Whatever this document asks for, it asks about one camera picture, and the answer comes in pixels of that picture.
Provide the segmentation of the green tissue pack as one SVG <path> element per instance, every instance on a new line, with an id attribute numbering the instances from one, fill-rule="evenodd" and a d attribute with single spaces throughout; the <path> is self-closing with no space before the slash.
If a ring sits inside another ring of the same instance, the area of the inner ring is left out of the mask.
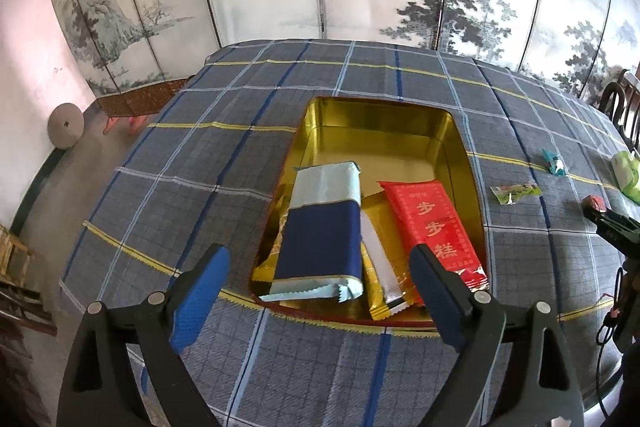
<path id="1" fill-rule="evenodd" d="M 634 153 L 621 150 L 611 158 L 611 165 L 620 191 L 635 202 L 640 204 L 640 162 Z"/>

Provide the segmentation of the woven brown basket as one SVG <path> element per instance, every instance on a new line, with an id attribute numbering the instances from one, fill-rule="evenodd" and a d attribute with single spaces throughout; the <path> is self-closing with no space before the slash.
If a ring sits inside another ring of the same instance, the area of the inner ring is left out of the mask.
<path id="1" fill-rule="evenodd" d="M 138 117 L 158 113 L 190 80 L 147 83 L 122 93 L 99 96 L 96 103 L 107 117 Z"/>

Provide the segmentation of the yellow patterned snack bag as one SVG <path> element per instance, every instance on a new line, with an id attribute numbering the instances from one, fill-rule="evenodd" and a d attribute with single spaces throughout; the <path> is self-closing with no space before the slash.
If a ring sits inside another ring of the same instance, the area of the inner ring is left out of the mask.
<path id="1" fill-rule="evenodd" d="M 274 193 L 265 230 L 258 246 L 255 266 L 250 277 L 253 282 L 271 283 L 273 281 L 292 193 L 293 185 L 289 183 L 280 184 Z"/>

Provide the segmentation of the navy and mint snack packet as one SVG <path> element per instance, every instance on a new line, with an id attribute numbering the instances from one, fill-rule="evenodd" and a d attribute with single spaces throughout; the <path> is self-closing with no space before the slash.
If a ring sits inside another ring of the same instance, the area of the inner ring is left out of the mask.
<path id="1" fill-rule="evenodd" d="M 264 303 L 355 300 L 363 293 L 360 169 L 355 161 L 297 170 L 276 272 Z"/>

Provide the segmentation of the green small snack packet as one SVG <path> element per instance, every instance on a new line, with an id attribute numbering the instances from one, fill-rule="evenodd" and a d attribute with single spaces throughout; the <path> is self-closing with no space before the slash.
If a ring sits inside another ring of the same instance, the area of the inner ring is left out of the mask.
<path id="1" fill-rule="evenodd" d="M 514 185 L 492 186 L 490 191 L 494 194 L 498 203 L 503 206 L 515 205 L 524 197 L 539 197 L 541 195 L 539 186 L 530 182 Z"/>

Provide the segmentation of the wooden stool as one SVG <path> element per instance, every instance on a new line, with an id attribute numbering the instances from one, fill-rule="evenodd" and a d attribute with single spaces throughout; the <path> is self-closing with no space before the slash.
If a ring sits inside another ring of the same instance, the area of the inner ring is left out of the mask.
<path id="1" fill-rule="evenodd" d="M 1 227 L 1 317 L 23 329 L 55 337 L 52 314 L 39 291 L 29 288 L 27 275 L 34 253 L 6 227 Z"/>

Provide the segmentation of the pink white patterned packet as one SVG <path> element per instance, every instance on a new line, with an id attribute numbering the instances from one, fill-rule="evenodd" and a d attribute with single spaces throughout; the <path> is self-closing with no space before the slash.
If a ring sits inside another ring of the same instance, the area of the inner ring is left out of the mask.
<path id="1" fill-rule="evenodd" d="M 597 195 L 588 195 L 582 200 L 582 210 L 605 213 L 606 205 L 602 197 Z"/>

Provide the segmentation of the yellow snack bag white stripe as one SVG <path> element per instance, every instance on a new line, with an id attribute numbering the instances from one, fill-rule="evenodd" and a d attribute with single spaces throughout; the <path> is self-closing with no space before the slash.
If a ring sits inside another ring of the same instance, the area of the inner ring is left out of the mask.
<path id="1" fill-rule="evenodd" d="M 360 228 L 369 312 L 373 321 L 384 321 L 417 305 L 419 297 L 390 205 L 380 200 L 363 206 Z"/>

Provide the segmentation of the red snack packet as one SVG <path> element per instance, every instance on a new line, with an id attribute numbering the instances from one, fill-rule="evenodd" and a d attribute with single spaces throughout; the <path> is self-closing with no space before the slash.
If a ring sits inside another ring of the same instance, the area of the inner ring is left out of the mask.
<path id="1" fill-rule="evenodd" d="M 426 245 L 445 270 L 462 278 L 470 291 L 488 288 L 488 277 L 445 187 L 425 182 L 380 181 L 393 210 L 406 251 Z"/>

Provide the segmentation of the teal candy wrapper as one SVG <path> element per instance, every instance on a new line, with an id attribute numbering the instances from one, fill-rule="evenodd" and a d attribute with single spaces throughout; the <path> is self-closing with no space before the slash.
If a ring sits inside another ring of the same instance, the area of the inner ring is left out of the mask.
<path id="1" fill-rule="evenodd" d="M 546 162 L 547 169 L 552 174 L 552 176 L 567 175 L 565 162 L 559 154 L 551 152 L 551 150 L 543 150 L 542 156 L 544 156 L 544 161 Z"/>

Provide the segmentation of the dark wooden chair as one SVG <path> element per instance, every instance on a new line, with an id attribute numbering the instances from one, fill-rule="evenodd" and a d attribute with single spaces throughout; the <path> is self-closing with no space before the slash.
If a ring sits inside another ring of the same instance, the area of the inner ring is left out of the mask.
<path id="1" fill-rule="evenodd" d="M 639 98 L 639 77 L 630 69 L 622 69 L 604 87 L 598 105 L 634 153 L 639 153 Z"/>

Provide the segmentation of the red gold toffee tin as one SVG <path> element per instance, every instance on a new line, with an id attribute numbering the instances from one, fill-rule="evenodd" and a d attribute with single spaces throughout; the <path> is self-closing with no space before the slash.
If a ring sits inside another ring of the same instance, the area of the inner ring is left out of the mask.
<path id="1" fill-rule="evenodd" d="M 360 169 L 362 209 L 396 273 L 408 269 L 382 182 L 437 180 L 446 190 L 480 262 L 487 261 L 477 186 L 454 116 L 432 106 L 375 98 L 313 98 L 288 149 L 255 265 L 267 259 L 288 210 L 299 169 L 346 160 Z"/>

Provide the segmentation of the blue plaid tablecloth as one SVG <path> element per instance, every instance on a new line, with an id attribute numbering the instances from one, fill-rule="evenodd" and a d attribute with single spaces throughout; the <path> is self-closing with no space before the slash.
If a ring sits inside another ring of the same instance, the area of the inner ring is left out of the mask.
<path id="1" fill-rule="evenodd" d="M 472 58 L 226 46 L 146 127 L 60 280 L 61 426 L 580 426 L 639 389 L 638 158 Z"/>

